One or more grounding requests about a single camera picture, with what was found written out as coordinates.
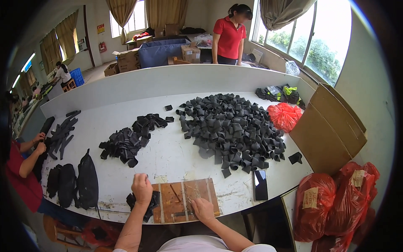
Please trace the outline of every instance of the tan curtain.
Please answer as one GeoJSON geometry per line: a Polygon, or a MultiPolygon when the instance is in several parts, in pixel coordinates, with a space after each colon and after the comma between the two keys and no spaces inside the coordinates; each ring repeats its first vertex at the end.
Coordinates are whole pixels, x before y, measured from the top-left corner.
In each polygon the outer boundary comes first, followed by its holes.
{"type": "Polygon", "coordinates": [[[269,31],[276,31],[293,22],[316,0],[260,0],[260,16],[269,31]]]}
{"type": "Polygon", "coordinates": [[[122,45],[125,45],[128,39],[124,26],[129,21],[137,0],[106,0],[106,3],[110,12],[112,13],[113,18],[116,20],[118,25],[122,27],[120,42],[122,43],[122,45]]]}
{"type": "Polygon", "coordinates": [[[78,10],[73,14],[65,18],[56,26],[57,38],[59,44],[64,51],[66,59],[72,60],[76,54],[75,41],[74,41],[74,29],[77,25],[78,10]]]}
{"type": "Polygon", "coordinates": [[[56,38],[55,29],[44,37],[40,48],[45,72],[48,75],[56,67],[56,62],[62,61],[62,52],[60,51],[59,41],[56,38]]]}
{"type": "Polygon", "coordinates": [[[148,27],[165,27],[166,24],[185,25],[187,0],[144,0],[148,27]]]}

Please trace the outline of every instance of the white shirt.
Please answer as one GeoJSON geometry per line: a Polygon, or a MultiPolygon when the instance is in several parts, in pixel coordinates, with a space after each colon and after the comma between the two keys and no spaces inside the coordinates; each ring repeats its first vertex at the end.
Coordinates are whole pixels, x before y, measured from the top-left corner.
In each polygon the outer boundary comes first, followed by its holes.
{"type": "MultiPolygon", "coordinates": [[[[209,235],[188,235],[176,237],[164,243],[157,252],[229,252],[230,250],[220,238],[209,235]]],[[[126,252],[115,249],[113,252],[126,252]]],[[[276,252],[273,246],[267,244],[252,245],[242,252],[276,252]]]]}
{"type": "Polygon", "coordinates": [[[57,72],[56,72],[56,75],[55,75],[55,77],[62,78],[63,83],[66,83],[71,79],[71,75],[70,75],[70,73],[68,71],[67,66],[66,66],[66,69],[67,69],[67,73],[65,73],[63,68],[60,67],[59,69],[57,69],[57,72]]]}

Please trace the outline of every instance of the blue fabric bin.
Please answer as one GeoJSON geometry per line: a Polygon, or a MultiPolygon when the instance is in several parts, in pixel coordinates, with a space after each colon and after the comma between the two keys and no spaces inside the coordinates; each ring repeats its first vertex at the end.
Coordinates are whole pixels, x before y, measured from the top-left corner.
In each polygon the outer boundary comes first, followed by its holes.
{"type": "Polygon", "coordinates": [[[168,65],[168,57],[182,55],[182,45],[189,45],[187,39],[160,40],[144,43],[139,48],[141,68],[168,65]]]}

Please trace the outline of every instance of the black pants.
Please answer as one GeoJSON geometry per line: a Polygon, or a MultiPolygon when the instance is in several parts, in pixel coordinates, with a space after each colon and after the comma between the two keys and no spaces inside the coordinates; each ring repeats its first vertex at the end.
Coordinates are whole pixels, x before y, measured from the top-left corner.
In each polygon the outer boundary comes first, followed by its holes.
{"type": "Polygon", "coordinates": [[[225,65],[235,65],[237,63],[237,59],[225,58],[220,55],[217,55],[217,61],[219,64],[225,65]]]}

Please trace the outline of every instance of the blue plastic crate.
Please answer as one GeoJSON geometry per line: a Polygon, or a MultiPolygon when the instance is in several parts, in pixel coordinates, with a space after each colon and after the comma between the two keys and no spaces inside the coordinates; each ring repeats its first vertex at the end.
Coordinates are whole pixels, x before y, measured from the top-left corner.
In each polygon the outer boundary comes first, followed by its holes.
{"type": "Polygon", "coordinates": [[[76,87],[79,87],[84,84],[83,75],[81,74],[81,69],[77,68],[70,72],[71,77],[74,79],[76,87]]]}

